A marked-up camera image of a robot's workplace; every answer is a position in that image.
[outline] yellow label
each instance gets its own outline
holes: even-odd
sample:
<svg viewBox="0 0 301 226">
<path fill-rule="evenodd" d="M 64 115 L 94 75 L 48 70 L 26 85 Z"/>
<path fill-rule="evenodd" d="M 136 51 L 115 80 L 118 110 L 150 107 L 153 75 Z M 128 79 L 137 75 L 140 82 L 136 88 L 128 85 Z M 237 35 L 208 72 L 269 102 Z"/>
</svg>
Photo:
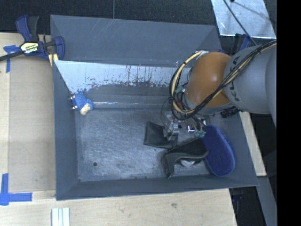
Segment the yellow label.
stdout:
<svg viewBox="0 0 301 226">
<path fill-rule="evenodd" d="M 33 51 L 37 51 L 38 46 L 39 46 L 38 43 L 25 43 L 21 46 L 21 50 L 25 51 L 25 53 L 30 53 Z"/>
</svg>

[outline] small blue toy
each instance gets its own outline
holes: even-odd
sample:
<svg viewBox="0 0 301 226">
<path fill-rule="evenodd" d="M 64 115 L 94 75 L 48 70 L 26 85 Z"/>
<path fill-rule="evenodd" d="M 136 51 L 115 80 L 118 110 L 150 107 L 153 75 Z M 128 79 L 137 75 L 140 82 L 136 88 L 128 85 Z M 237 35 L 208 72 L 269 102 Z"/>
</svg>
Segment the small blue toy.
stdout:
<svg viewBox="0 0 301 226">
<path fill-rule="evenodd" d="M 74 94 L 70 99 L 73 104 L 72 109 L 79 111 L 82 115 L 86 115 L 88 111 L 92 111 L 94 108 L 92 100 L 87 99 L 83 93 Z"/>
</svg>

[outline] bin floor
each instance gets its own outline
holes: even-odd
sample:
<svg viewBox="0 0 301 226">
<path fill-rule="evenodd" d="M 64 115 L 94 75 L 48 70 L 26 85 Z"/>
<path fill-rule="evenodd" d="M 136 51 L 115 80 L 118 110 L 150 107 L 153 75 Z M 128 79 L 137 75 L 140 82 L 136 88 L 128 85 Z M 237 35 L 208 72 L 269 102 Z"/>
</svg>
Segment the bin floor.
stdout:
<svg viewBox="0 0 301 226">
<path fill-rule="evenodd" d="M 143 145 L 146 122 L 162 124 L 160 113 L 159 107 L 95 108 L 86 116 L 76 113 L 79 179 L 164 178 L 161 158 L 166 150 Z M 208 174 L 203 161 L 192 167 L 175 165 L 176 176 L 200 174 Z"/>
</svg>

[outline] yellow cable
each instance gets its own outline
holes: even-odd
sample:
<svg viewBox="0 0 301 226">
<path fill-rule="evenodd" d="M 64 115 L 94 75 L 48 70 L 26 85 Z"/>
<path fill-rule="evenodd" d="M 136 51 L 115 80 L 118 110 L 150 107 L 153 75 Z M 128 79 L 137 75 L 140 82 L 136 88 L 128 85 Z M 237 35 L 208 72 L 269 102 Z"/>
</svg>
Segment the yellow cable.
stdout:
<svg viewBox="0 0 301 226">
<path fill-rule="evenodd" d="M 263 51 L 265 51 L 265 50 L 267 50 L 267 49 L 269 49 L 269 48 L 271 48 L 271 47 L 273 47 L 273 46 L 275 46 L 275 45 L 277 45 L 277 43 L 273 43 L 273 44 L 271 44 L 270 46 L 268 46 L 268 47 L 262 49 L 260 52 L 257 52 L 256 55 L 247 58 L 246 61 L 244 61 L 244 62 L 243 62 L 236 70 L 233 71 L 231 77 L 227 80 L 227 82 L 226 82 L 225 84 L 228 85 L 231 81 L 233 81 L 233 80 L 236 78 L 236 75 L 238 74 L 239 70 L 242 69 L 242 68 L 244 68 L 246 65 L 248 65 L 249 62 L 252 60 L 252 58 L 256 57 L 256 56 L 257 56 L 258 54 L 260 54 L 261 52 L 263 52 Z M 203 51 L 201 50 L 201 51 L 199 51 L 199 52 L 193 54 L 193 55 L 190 56 L 183 64 L 180 65 L 179 70 L 177 71 L 177 73 L 176 73 L 176 75 L 174 76 L 174 79 L 173 79 L 173 81 L 172 81 L 172 87 L 171 87 L 171 95 L 172 95 L 172 96 L 173 96 L 173 94 L 174 94 L 176 81 L 177 81 L 179 75 L 181 74 L 181 71 L 182 71 L 183 68 L 185 67 L 185 65 L 188 64 L 188 63 L 189 63 L 192 59 L 194 59 L 196 56 L 200 55 L 202 52 L 203 52 Z M 213 96 L 212 99 L 214 99 L 221 91 L 222 91 L 222 89 L 219 90 L 219 91 Z M 191 110 L 182 110 L 181 108 L 178 107 L 178 105 L 177 105 L 177 103 L 176 103 L 175 101 L 173 101 L 173 106 L 174 106 L 175 110 L 178 111 L 178 112 L 180 112 L 180 113 L 187 113 L 187 114 L 189 114 L 189 113 L 193 113 L 193 112 L 195 111 L 195 109 L 191 109 Z"/>
</svg>

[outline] blue shoe insole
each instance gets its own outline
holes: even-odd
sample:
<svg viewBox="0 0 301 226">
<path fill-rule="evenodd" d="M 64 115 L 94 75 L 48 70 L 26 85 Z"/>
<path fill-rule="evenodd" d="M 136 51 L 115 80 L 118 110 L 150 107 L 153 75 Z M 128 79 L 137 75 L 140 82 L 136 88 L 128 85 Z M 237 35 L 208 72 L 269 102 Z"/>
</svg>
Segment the blue shoe insole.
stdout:
<svg viewBox="0 0 301 226">
<path fill-rule="evenodd" d="M 209 151 L 205 161 L 211 172 L 219 177 L 231 173 L 235 168 L 235 156 L 231 142 L 223 131 L 215 125 L 207 125 L 202 140 Z"/>
</svg>

